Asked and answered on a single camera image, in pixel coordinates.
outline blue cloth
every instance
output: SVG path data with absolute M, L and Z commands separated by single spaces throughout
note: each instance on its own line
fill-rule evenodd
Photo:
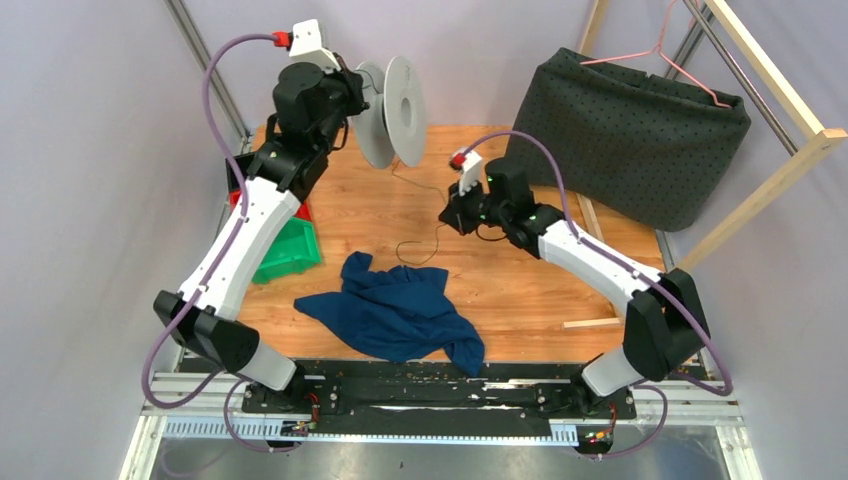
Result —
M 372 258 L 354 252 L 342 267 L 341 292 L 299 298 L 294 308 L 372 357 L 405 362 L 444 348 L 457 367 L 477 376 L 483 341 L 445 297 L 447 270 L 397 266 L 369 272 Z

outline white wall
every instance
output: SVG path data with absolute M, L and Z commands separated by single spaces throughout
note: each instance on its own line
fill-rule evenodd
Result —
M 116 478 L 153 298 L 200 260 L 224 198 L 202 75 L 164 2 L 4 7 L 0 477 Z
M 825 126 L 848 127 L 848 4 L 733 5 Z M 744 57 L 735 56 L 753 76 Z M 707 85 L 744 96 L 706 40 L 691 71 Z M 788 158 L 753 105 L 746 106 L 753 125 L 734 164 L 698 222 L 672 235 L 678 259 Z M 848 471 L 846 182 L 848 147 L 842 146 L 695 271 L 716 344 L 737 380 L 763 477 L 770 480 L 844 478 Z
M 613 0 L 595 52 L 621 55 L 656 42 L 668 0 Z M 511 125 L 533 72 L 559 47 L 576 48 L 589 0 L 487 1 L 187 0 L 210 49 L 244 33 L 291 30 L 318 18 L 330 49 L 355 67 L 364 60 L 385 68 L 395 55 L 416 66 L 434 124 Z M 671 53 L 686 30 L 679 5 L 668 33 Z M 246 122 L 256 127 L 273 112 L 271 90 L 288 64 L 261 46 L 220 69 Z M 653 57 L 630 65 L 657 66 Z

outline pink hanger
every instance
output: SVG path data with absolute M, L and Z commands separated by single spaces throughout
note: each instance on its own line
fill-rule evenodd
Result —
M 660 57 L 662 57 L 663 60 L 665 60 L 666 62 L 668 62 L 669 65 L 674 67 L 675 70 L 677 70 L 678 72 L 685 75 L 686 78 L 688 78 L 689 80 L 692 80 L 692 82 L 695 85 L 698 85 L 705 92 L 707 92 L 711 97 L 713 97 L 713 103 L 715 103 L 715 105 L 717 107 L 731 108 L 730 105 L 728 105 L 726 103 L 719 102 L 718 97 L 716 96 L 715 92 L 713 92 L 712 90 L 707 88 L 707 86 L 704 85 L 703 83 L 699 82 L 698 79 L 693 77 L 692 75 L 690 75 L 689 72 L 687 72 L 686 70 L 683 70 L 683 68 L 680 65 L 671 61 L 671 59 L 668 58 L 662 52 L 662 44 L 663 44 L 663 40 L 665 39 L 665 28 L 666 28 L 666 26 L 668 26 L 668 18 L 671 14 L 671 7 L 673 7 L 675 3 L 677 3 L 677 0 L 671 0 L 671 3 L 668 5 L 668 9 L 666 9 L 666 11 L 665 11 L 665 18 L 663 19 L 663 28 L 662 28 L 662 30 L 660 30 L 660 38 L 657 41 L 657 44 L 654 45 L 654 48 L 648 50 L 647 52 L 633 53 L 633 54 L 630 54 L 630 55 L 622 55 L 620 57 L 602 58 L 600 60 L 586 60 L 585 62 L 580 62 L 580 65 L 593 65 L 593 64 L 596 64 L 596 63 L 617 62 L 619 60 L 627 60 L 629 58 L 644 57 L 646 55 L 650 55 L 650 54 L 656 52 L 660 55 Z

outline polka dot fabric bag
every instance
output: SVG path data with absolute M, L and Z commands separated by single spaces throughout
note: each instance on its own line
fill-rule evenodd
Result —
M 667 231 L 695 221 L 727 171 L 751 119 L 742 99 L 562 48 L 536 69 L 515 129 L 557 158 L 566 188 Z M 510 139 L 506 156 L 535 185 L 555 185 L 532 145 Z

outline wooden stick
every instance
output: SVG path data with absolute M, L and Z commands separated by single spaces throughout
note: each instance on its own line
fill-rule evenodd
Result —
M 583 55 L 591 53 L 595 46 L 595 40 L 598 38 L 601 24 L 604 23 L 604 17 L 607 14 L 607 7 L 609 7 L 609 0 L 595 0 L 592 4 L 586 28 L 583 30 L 583 36 L 580 38 L 580 44 L 577 47 L 577 51 Z
M 601 25 L 604 22 L 607 7 L 609 7 L 609 0 L 594 0 L 592 3 L 592 8 L 589 10 L 589 18 L 586 21 L 586 28 L 583 30 L 583 37 L 577 46 L 577 50 L 581 54 L 588 55 L 592 52 L 592 48 L 595 46 L 595 40 L 601 32 Z M 598 215 L 595 213 L 592 200 L 578 193 L 577 202 L 580 204 L 580 211 L 583 212 L 583 219 L 586 221 L 586 231 L 589 232 L 589 235 L 603 242 L 604 235 L 601 233 L 601 224 L 598 222 Z
M 777 101 L 780 102 L 780 105 L 786 110 L 804 136 L 810 139 L 822 131 L 824 126 L 819 122 L 819 119 L 798 95 L 798 92 L 792 88 L 786 77 L 780 73 L 780 70 L 771 61 L 765 50 L 760 47 L 751 32 L 745 28 L 739 17 L 727 5 L 727 2 L 724 0 L 707 0 L 707 5 L 727 31 L 733 43 L 742 51 L 742 54 L 745 55 L 745 58 L 748 59 L 751 66 L 754 67 L 754 70 L 757 71 L 757 74 L 763 79 L 768 89 L 771 90 L 771 93 L 777 98 Z
M 583 36 L 580 38 L 580 44 L 577 46 L 577 51 L 581 54 L 589 55 L 592 52 L 592 48 L 595 46 L 595 40 L 601 32 L 601 25 L 604 23 L 607 7 L 609 7 L 609 0 L 595 0 L 592 3 L 592 8 L 589 10 L 589 18 L 586 21 L 586 28 L 583 30 Z M 592 199 L 578 193 L 577 203 L 580 205 L 580 211 L 583 213 L 586 231 L 589 235 L 603 242 L 604 234 L 601 232 L 601 223 L 598 221 L 598 214 L 595 213 L 595 206 L 592 205 Z M 624 316 L 618 310 L 616 310 L 615 314 L 618 315 L 618 318 L 565 322 L 562 328 L 603 327 L 609 325 L 609 320 L 615 320 L 616 325 L 622 325 L 624 323 Z
M 769 203 L 830 154 L 845 140 L 846 136 L 848 134 L 841 128 L 828 128 L 819 132 L 754 193 L 730 212 L 730 215 L 707 234 L 677 266 L 691 272 L 707 255 L 720 247 Z
M 571 330 L 574 328 L 598 328 L 598 327 L 617 327 L 621 325 L 621 319 L 618 317 L 596 318 L 594 320 L 575 320 L 573 322 L 562 322 L 563 330 Z

